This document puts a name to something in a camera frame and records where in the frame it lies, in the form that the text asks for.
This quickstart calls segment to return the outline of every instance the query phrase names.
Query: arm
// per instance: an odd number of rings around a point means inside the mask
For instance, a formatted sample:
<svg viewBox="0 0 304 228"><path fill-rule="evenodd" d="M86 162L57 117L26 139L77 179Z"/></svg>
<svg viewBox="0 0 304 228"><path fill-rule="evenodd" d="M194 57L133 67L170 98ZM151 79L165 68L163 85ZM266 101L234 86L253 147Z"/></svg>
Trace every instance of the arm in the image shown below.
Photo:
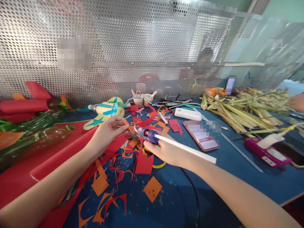
<svg viewBox="0 0 304 228"><path fill-rule="evenodd" d="M57 201L119 134L128 133L122 117L99 125L90 142L43 180L0 210L0 227L37 227Z"/></svg>
<svg viewBox="0 0 304 228"><path fill-rule="evenodd" d="M159 133L172 139L169 135ZM201 177L223 199L247 228L301 227L286 211L263 193L216 165L159 140L144 142L163 161L188 169Z"/></svg>

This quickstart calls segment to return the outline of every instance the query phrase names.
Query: blurred patch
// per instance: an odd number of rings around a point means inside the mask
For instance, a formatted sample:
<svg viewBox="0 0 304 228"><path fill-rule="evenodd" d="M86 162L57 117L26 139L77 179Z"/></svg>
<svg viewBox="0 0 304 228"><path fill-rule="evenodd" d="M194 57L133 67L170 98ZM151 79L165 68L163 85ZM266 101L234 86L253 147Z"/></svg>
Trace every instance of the blurred patch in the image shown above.
<svg viewBox="0 0 304 228"><path fill-rule="evenodd" d="M57 69L91 69L92 39L57 39Z"/></svg>

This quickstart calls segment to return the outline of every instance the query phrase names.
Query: white power bank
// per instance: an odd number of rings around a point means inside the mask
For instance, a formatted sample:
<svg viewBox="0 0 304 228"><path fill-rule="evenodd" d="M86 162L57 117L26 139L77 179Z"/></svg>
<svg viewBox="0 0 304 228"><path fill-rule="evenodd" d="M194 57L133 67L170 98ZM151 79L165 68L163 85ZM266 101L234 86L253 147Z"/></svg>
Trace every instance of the white power bank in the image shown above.
<svg viewBox="0 0 304 228"><path fill-rule="evenodd" d="M185 118L185 119L191 119L191 120L197 120L197 121L202 120L202 114L200 112L191 111L188 109L176 108L174 115L177 117Z"/></svg>

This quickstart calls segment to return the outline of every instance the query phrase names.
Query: green plastic bottle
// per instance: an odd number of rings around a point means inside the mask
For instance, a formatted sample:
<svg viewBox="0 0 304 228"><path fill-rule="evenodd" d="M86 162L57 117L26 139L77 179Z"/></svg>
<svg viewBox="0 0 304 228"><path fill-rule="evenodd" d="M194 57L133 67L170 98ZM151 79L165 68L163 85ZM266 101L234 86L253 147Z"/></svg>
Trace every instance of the green plastic bottle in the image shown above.
<svg viewBox="0 0 304 228"><path fill-rule="evenodd" d="M50 127L0 150L0 172L21 157L30 157L41 149L59 144L66 138L68 132L74 129L73 125L61 128Z"/></svg>
<svg viewBox="0 0 304 228"><path fill-rule="evenodd" d="M59 108L56 110L48 110L36 118L23 123L18 126L13 132L24 132L24 135L21 139L24 139L38 131L44 130L48 127L52 127L55 123L61 120L65 114L66 110Z"/></svg>

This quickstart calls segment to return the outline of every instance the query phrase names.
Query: table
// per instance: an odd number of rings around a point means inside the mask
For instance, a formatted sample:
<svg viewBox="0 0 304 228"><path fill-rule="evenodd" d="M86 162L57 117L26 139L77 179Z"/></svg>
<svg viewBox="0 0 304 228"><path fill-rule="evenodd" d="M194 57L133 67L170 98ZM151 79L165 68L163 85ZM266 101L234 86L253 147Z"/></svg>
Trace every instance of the table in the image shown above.
<svg viewBox="0 0 304 228"><path fill-rule="evenodd" d="M215 139L218 140L220 148L208 152L209 155L217 158L217 166L227 172L242 179L252 185L279 205L304 193L304 170L296 169L291 165L286 166L286 172L278 168L271 168L264 163L259 157L244 147L242 136L235 135L233 129L224 123L220 117L208 112L202 112L210 121L216 121L215 124L228 127L230 130L222 130L223 133L232 140L264 173L258 172L249 164L222 136L220 133L214 133ZM64 122L75 122L94 118L95 113L68 113ZM195 141L191 138L185 127L182 125L186 119L172 116L177 119L183 129L184 134L181 136L178 132L174 133L171 129L168 134L178 142L200 150ZM122 170L133 171L135 155L132 159L118 156L115 162L116 166ZM160 164L161 161L155 158L154 164ZM118 208L113 204L109 207L105 223L106 227L196 227L197 207L193 188L178 167L166 164L161 169L153 169L151 175L135 174L133 181L130 183L130 174L126 173L123 180L115 184L114 170L110 171L110 162L103 166L108 176L109 187L105 192L114 193L114 197L121 194L127 194L127 214L124 213L123 201L118 199ZM238 227L241 223L233 214L224 201L196 174L187 171L196 187L200 206L200 223L201 227ZM162 190L156 200L151 203L143 189L154 176L162 185ZM76 203L71 209L63 227L78 227L78 205L86 198L88 200L82 207L81 217L86 219L95 215L102 195L97 197L93 191L91 178L83 187ZM98 227L98 223L93 223L90 219L84 227Z"/></svg>

